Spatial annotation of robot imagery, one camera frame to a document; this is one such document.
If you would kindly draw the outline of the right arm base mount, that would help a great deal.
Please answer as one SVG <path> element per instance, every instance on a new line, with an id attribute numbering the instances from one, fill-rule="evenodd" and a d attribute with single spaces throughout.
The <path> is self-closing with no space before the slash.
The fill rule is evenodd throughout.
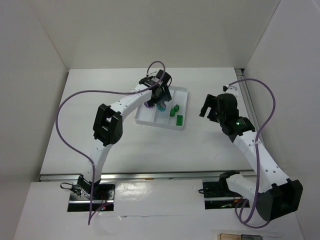
<path id="1" fill-rule="evenodd" d="M 203 182 L 198 193 L 204 197 L 206 210 L 234 209 L 242 207 L 245 199 L 238 193 L 225 191 L 218 181 Z"/>

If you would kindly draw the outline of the green long lego brick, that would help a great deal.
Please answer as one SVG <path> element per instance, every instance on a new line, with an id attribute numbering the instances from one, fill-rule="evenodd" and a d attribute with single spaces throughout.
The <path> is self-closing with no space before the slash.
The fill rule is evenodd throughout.
<path id="1" fill-rule="evenodd" d="M 182 115 L 176 116 L 176 126 L 182 127 L 184 124 L 184 118 Z"/>

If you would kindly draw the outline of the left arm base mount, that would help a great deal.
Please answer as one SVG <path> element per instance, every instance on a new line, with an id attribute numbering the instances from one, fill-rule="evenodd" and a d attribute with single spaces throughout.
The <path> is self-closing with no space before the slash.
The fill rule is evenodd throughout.
<path id="1" fill-rule="evenodd" d="M 63 182 L 60 188 L 70 191 L 68 212 L 88 212 L 90 210 L 90 197 L 77 184 Z M 101 184 L 92 199 L 92 211 L 113 212 L 115 198 L 115 184 Z"/>

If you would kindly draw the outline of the purple rounded lego piece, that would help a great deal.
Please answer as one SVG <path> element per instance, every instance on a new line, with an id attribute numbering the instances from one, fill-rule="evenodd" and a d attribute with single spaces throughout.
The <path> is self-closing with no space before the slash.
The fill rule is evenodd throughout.
<path id="1" fill-rule="evenodd" d="M 144 106 L 148 109 L 152 109 L 154 105 L 149 105 L 147 102 L 144 103 Z"/>

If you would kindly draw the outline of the green sloped lego brick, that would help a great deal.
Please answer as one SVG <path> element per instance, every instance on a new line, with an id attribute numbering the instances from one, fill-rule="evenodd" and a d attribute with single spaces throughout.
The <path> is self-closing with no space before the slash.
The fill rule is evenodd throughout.
<path id="1" fill-rule="evenodd" d="M 176 112 L 178 112 L 180 110 L 180 106 L 178 104 L 176 104 L 173 108 Z"/>

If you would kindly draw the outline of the green square lego brick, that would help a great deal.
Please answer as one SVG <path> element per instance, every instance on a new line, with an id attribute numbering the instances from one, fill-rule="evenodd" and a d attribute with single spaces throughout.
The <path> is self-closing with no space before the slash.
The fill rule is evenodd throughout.
<path id="1" fill-rule="evenodd" d="M 174 117 L 176 115 L 176 111 L 172 108 L 171 110 L 170 110 L 170 116 L 171 117 Z"/>

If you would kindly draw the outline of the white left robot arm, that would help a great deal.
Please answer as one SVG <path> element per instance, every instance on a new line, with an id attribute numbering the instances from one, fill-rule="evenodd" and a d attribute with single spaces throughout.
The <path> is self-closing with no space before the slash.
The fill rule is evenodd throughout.
<path id="1" fill-rule="evenodd" d="M 168 82 L 171 75 L 163 70 L 142 78 L 138 85 L 122 99 L 110 105 L 101 104 L 93 123 L 94 145 L 89 155 L 89 166 L 80 174 L 77 185 L 87 198 L 99 191 L 102 168 L 112 146 L 123 135 L 123 121 L 140 105 L 148 108 L 169 102 L 172 97 Z"/>

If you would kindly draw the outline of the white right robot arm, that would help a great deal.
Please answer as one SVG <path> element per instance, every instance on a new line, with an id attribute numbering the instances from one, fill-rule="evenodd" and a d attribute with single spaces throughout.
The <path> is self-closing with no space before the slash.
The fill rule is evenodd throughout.
<path id="1" fill-rule="evenodd" d="M 300 204 L 302 184 L 281 170 L 263 146 L 254 125 L 247 117 L 240 116 L 235 90 L 227 87 L 223 90 L 224 93 L 217 96 L 206 96 L 199 115 L 220 125 L 249 162 L 256 181 L 230 170 L 222 173 L 216 182 L 203 183 L 199 192 L 206 198 L 242 196 L 266 222 L 295 212 Z"/>

